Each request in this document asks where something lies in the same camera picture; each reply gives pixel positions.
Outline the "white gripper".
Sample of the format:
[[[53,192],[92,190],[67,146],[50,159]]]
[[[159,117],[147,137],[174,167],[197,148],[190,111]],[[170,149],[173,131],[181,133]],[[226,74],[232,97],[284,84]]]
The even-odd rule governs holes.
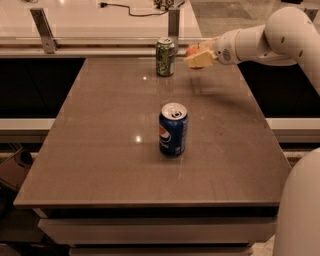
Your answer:
[[[236,38],[240,30],[232,30],[219,37],[213,37],[201,42],[200,47],[209,49],[191,49],[186,52],[184,63],[192,69],[209,67],[216,60],[223,65],[239,64],[240,60],[236,53]]]

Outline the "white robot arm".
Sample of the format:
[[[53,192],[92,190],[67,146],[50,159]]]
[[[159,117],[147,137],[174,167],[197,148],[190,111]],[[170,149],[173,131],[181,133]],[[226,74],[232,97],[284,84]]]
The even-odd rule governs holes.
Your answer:
[[[203,68],[255,61],[297,63],[320,94],[320,35],[294,7],[275,11],[264,25],[229,31],[190,47],[185,64]],[[282,192],[273,256],[320,256],[320,149],[302,157]]]

